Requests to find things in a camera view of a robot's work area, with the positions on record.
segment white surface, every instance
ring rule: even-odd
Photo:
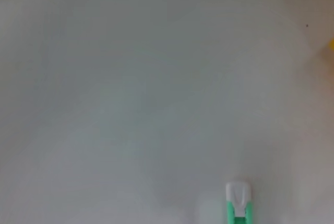
[[[226,200],[232,203],[235,217],[245,217],[247,203],[251,201],[251,186],[244,181],[227,183]]]
[[[332,223],[333,0],[0,0],[0,223]]]

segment green plastic object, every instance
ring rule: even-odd
[[[235,217],[232,202],[227,202],[228,224],[253,224],[253,206],[248,202],[245,211],[245,217]]]
[[[228,224],[253,224],[251,186],[245,181],[226,184]]]

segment yellow object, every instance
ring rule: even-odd
[[[330,47],[332,50],[334,50],[334,40],[331,40],[331,41],[329,42],[329,47]]]

